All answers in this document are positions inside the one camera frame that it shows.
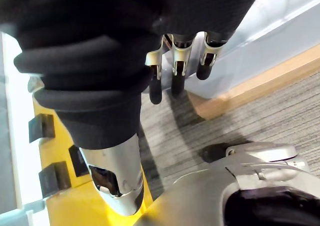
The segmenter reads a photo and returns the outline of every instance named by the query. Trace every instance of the silver metal housing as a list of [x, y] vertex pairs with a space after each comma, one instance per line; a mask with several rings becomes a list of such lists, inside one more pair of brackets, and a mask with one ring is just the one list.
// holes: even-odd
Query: silver metal housing
[[141, 194], [143, 197], [144, 190], [138, 136], [135, 134], [127, 141], [110, 148], [80, 150], [88, 167], [104, 169], [116, 176], [121, 196], [112, 195], [106, 187], [95, 187], [106, 203], [118, 214], [135, 214], [140, 208], [137, 198]]
[[[262, 143], [261, 147], [266, 150], [266, 145]], [[225, 226], [226, 203], [233, 193], [240, 190], [284, 187], [288, 191], [302, 192], [320, 199], [320, 179], [297, 167], [252, 156], [241, 150], [242, 147], [248, 146], [236, 146], [236, 153], [227, 153], [227, 157], [211, 163], [208, 169], [179, 178], [135, 225]], [[282, 160], [292, 153], [290, 148]]]

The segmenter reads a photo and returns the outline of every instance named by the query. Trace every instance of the robotic finger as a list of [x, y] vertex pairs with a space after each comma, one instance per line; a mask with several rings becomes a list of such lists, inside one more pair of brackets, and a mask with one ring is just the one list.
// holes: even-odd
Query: robotic finger
[[173, 66], [171, 93], [178, 98], [185, 88], [186, 71], [195, 39], [195, 34], [174, 34], [172, 40]]

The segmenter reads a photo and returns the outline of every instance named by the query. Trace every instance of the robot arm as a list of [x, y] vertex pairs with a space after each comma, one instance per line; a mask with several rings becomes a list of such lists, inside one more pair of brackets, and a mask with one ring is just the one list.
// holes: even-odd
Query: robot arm
[[204, 79], [219, 54], [212, 48], [229, 39], [253, 2], [0, 0], [0, 29], [21, 46], [17, 69], [41, 77], [34, 97], [56, 111], [81, 148], [96, 189], [116, 212], [132, 215], [143, 198], [136, 133], [150, 66], [161, 79], [161, 63], [145, 65], [146, 54], [173, 34], [172, 92], [179, 96], [193, 36], [208, 32], [198, 73]]

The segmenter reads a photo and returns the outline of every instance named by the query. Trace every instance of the white plastic panel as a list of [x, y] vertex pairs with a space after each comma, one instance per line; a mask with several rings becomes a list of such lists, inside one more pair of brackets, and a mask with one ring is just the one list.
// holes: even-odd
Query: white plastic panel
[[[256, 0], [225, 45], [210, 77], [185, 89], [211, 99], [320, 43], [320, 0]], [[192, 48], [190, 69], [200, 48]], [[171, 65], [162, 65], [164, 70]]]

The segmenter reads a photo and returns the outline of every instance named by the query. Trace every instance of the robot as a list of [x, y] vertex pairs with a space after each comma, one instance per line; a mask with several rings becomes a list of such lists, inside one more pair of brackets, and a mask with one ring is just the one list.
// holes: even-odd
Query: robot
[[[179, 98], [195, 35], [205, 32], [196, 70], [205, 80], [254, 1], [0, 0], [0, 29], [22, 48], [17, 69], [43, 81], [34, 98], [56, 111], [96, 190], [114, 211], [130, 216], [144, 197], [141, 92], [149, 86], [150, 100], [161, 102], [165, 45], [173, 55], [171, 92]], [[180, 178], [137, 225], [320, 224], [318, 179], [292, 146], [246, 144], [226, 155]], [[238, 213], [240, 202], [247, 207]], [[290, 202], [297, 207], [288, 209]], [[254, 206], [286, 213], [273, 217]]]

